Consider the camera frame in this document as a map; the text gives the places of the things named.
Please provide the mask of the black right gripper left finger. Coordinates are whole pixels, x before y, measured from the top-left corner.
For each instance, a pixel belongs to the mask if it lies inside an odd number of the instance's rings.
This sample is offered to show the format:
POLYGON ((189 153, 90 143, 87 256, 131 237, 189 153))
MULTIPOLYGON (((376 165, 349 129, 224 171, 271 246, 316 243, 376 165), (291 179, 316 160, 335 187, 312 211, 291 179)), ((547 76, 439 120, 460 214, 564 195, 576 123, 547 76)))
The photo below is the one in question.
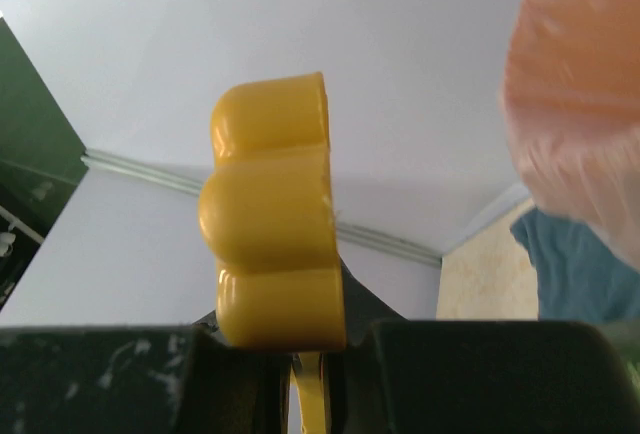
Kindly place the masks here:
POLYGON ((284 433, 287 357, 193 324, 4 328, 4 433, 284 433))

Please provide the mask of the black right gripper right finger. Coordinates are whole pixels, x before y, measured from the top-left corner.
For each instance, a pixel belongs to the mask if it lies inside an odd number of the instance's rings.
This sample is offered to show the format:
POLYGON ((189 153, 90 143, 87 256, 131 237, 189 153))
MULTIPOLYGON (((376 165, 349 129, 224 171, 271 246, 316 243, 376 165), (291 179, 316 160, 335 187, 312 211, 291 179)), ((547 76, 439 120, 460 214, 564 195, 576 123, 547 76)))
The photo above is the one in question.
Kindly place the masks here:
POLYGON ((639 399, 594 327, 408 320, 342 270, 348 343, 327 358, 334 433, 635 433, 639 399))

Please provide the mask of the yellow plastic litter scoop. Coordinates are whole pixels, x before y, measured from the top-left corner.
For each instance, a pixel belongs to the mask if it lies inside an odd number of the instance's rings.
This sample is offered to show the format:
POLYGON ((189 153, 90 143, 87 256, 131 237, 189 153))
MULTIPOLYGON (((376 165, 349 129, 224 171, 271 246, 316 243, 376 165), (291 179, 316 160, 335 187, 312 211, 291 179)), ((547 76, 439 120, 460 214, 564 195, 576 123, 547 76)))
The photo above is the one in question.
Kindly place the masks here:
POLYGON ((323 76, 229 89, 210 133, 198 216, 216 260, 218 325, 235 347, 296 354, 301 429, 327 433, 326 356, 347 333, 323 76))

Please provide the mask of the dark green litter box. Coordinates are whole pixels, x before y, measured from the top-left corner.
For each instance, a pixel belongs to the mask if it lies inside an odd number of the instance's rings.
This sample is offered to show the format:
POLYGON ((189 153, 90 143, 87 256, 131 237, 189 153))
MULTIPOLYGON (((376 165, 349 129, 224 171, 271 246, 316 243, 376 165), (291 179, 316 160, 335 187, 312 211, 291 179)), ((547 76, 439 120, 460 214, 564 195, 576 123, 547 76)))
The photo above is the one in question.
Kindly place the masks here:
POLYGON ((600 327, 620 355, 636 395, 640 391, 640 324, 638 319, 614 322, 600 327))

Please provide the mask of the dark teal folded cloth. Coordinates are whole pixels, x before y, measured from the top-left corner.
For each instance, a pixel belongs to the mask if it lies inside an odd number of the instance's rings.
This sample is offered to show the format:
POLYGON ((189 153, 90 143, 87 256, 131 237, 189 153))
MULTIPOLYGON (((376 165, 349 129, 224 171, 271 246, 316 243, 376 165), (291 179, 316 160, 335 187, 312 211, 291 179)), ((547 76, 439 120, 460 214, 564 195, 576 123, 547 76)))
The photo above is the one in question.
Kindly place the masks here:
POLYGON ((533 208, 510 232, 536 271, 540 319, 608 324, 639 317, 639 273, 588 226, 533 208))

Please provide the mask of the orange trash bin with bag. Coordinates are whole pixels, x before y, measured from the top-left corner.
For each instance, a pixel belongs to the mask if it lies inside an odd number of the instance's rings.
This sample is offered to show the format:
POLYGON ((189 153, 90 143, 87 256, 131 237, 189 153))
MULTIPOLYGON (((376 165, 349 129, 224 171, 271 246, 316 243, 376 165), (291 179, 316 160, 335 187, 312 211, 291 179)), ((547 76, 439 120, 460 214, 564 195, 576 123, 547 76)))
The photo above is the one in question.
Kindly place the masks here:
POLYGON ((639 0, 522 0, 501 102, 537 207, 639 264, 639 0))

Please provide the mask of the aluminium frame post left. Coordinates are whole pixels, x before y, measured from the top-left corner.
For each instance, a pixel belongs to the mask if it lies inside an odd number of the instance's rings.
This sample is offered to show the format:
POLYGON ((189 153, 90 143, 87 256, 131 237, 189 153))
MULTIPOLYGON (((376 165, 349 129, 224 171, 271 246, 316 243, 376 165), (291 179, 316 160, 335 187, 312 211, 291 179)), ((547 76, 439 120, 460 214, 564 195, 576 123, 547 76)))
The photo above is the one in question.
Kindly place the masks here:
POLYGON ((204 183, 108 153, 88 149, 89 168, 129 175, 200 199, 200 227, 211 249, 222 256, 239 250, 231 245, 253 222, 258 232, 243 246, 261 241, 291 255, 315 255, 338 239, 439 268, 442 256, 409 240, 337 219, 328 163, 313 157, 289 161, 234 161, 204 183))

